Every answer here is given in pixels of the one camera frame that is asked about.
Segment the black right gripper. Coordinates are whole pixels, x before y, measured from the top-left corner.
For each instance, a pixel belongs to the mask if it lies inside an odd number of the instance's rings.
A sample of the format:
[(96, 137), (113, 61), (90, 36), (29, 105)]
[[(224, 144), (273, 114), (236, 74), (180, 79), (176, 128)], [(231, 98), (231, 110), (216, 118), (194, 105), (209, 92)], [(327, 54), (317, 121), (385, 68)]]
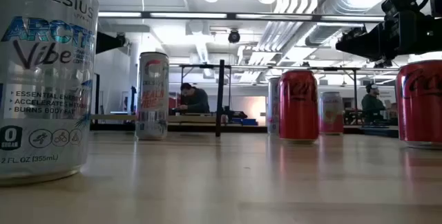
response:
[(336, 50), (367, 58), (371, 62), (399, 55), (422, 55), (442, 51), (442, 17), (406, 10), (377, 24), (371, 31), (335, 44)]

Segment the black background workbench frame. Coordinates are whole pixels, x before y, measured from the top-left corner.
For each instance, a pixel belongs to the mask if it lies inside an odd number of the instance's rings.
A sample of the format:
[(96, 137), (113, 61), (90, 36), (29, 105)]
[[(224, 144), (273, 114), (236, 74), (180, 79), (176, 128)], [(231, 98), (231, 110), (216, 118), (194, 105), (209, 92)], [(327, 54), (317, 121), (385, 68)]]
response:
[(357, 68), (357, 67), (334, 67), (334, 66), (327, 66), (327, 67), (307, 67), (307, 66), (252, 66), (252, 65), (224, 65), (223, 68), (221, 68), (220, 64), (172, 64), (172, 67), (180, 67), (181, 68), (181, 82), (184, 81), (185, 74), (184, 69), (185, 68), (200, 68), (200, 69), (215, 69), (218, 68), (220, 71), (224, 69), (229, 70), (229, 77), (231, 77), (231, 71), (233, 69), (240, 69), (244, 71), (251, 71), (251, 72), (266, 72), (271, 70), (278, 70), (282, 71), (282, 73), (288, 72), (288, 71), (312, 71), (314, 74), (321, 74), (323, 76), (327, 75), (342, 75), (343, 76), (343, 83), (340, 85), (340, 87), (346, 87), (347, 82), (345, 81), (345, 77), (350, 78), (351, 81), (353, 81), (353, 92), (354, 92), (354, 106), (353, 106), (353, 112), (357, 115), (357, 112), (362, 110), (362, 108), (358, 107), (358, 103), (360, 102), (360, 98), (358, 97), (358, 75), (364, 75), (365, 77), (372, 77), (373, 79), (376, 78), (376, 76), (381, 75), (387, 75), (387, 74), (397, 74), (398, 68)]

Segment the Celsius Peach Vibe can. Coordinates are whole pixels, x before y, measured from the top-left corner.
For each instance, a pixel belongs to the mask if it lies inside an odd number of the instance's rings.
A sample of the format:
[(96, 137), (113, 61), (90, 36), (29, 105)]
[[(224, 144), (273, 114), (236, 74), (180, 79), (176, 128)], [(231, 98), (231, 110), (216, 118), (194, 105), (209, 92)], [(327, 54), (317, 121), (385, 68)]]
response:
[(169, 116), (169, 57), (143, 52), (139, 60), (139, 86), (135, 135), (140, 140), (162, 140)]
[(268, 94), (268, 112), (267, 112), (267, 130), (271, 135), (279, 135), (279, 77), (272, 77), (269, 79), (269, 94)]

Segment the red Coca-Cola can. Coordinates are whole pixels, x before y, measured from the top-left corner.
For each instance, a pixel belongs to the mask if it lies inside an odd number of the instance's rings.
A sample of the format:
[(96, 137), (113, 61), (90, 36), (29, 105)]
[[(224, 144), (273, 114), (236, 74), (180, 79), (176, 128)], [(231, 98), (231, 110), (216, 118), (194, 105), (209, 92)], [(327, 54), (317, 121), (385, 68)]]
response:
[(318, 91), (311, 71), (287, 71), (280, 81), (279, 136), (313, 143), (319, 136)]
[(399, 139), (409, 147), (442, 149), (442, 60), (402, 66), (396, 103)]

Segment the blue boxes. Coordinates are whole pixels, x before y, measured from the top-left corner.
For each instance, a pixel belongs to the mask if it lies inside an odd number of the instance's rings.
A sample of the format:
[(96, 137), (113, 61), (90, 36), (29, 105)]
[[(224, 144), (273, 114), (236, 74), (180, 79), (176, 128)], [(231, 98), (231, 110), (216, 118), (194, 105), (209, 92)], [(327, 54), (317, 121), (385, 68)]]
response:
[(257, 120), (250, 118), (232, 118), (231, 122), (233, 124), (241, 124), (242, 126), (258, 126)]

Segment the Celsius Arctic Vibe can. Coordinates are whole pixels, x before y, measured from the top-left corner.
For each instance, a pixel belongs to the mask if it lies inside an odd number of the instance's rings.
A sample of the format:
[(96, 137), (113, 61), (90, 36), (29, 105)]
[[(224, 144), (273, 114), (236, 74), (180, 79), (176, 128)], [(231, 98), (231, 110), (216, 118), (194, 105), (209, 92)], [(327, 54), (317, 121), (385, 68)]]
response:
[(0, 186), (87, 158), (98, 0), (0, 0)]

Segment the black shelf end frame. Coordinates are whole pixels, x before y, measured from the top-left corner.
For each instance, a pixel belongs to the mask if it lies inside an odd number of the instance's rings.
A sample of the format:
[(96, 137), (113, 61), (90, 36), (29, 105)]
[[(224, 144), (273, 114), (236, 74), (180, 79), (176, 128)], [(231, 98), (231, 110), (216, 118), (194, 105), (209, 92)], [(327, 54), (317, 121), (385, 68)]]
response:
[(215, 136), (217, 138), (221, 135), (221, 118), (222, 118), (222, 102), (223, 102), (223, 91), (224, 91), (224, 65), (225, 62), (223, 59), (220, 60), (219, 63), (219, 71), (218, 71), (218, 95), (217, 95), (217, 111), (216, 111), (216, 119), (215, 119)]

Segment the person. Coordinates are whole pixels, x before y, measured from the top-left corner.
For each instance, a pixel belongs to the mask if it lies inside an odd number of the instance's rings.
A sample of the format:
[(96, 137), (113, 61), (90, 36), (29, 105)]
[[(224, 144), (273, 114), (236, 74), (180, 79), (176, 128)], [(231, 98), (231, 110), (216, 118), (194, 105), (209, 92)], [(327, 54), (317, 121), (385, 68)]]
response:
[(381, 111), (385, 110), (383, 103), (379, 100), (380, 91), (375, 83), (370, 83), (366, 87), (367, 94), (361, 101), (366, 124), (382, 120)]
[(183, 83), (178, 111), (186, 113), (209, 113), (208, 95), (205, 90)]

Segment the overhead light bar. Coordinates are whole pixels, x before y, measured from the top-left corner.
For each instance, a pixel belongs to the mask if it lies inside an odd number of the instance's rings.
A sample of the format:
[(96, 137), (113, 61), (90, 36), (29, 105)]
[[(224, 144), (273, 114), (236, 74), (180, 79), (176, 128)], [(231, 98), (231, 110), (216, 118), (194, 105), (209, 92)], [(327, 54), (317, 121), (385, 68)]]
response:
[(289, 13), (244, 13), (244, 12), (148, 12), (148, 11), (103, 11), (102, 19), (179, 19), (179, 20), (227, 20), (227, 21), (299, 21), (332, 23), (378, 23), (383, 15), (320, 15)]

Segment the pink Spindrift can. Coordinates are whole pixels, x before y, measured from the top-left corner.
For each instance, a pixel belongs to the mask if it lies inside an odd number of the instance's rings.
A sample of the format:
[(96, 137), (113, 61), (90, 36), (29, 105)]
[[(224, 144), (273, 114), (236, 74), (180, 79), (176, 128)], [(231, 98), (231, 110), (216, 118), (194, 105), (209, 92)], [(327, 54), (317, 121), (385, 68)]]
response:
[(343, 134), (343, 99), (339, 92), (328, 91), (319, 97), (319, 129), (324, 134)]

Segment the silver ventilation duct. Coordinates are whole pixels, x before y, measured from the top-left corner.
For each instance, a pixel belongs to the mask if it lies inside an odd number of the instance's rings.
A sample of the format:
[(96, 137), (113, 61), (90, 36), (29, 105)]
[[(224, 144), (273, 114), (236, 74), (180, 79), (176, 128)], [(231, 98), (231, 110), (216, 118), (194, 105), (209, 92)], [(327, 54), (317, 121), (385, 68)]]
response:
[[(325, 0), (318, 7), (317, 14), (322, 15), (360, 15), (373, 8), (381, 0)], [(316, 25), (313, 31), (305, 38), (308, 46), (320, 46), (340, 31), (338, 26)]]

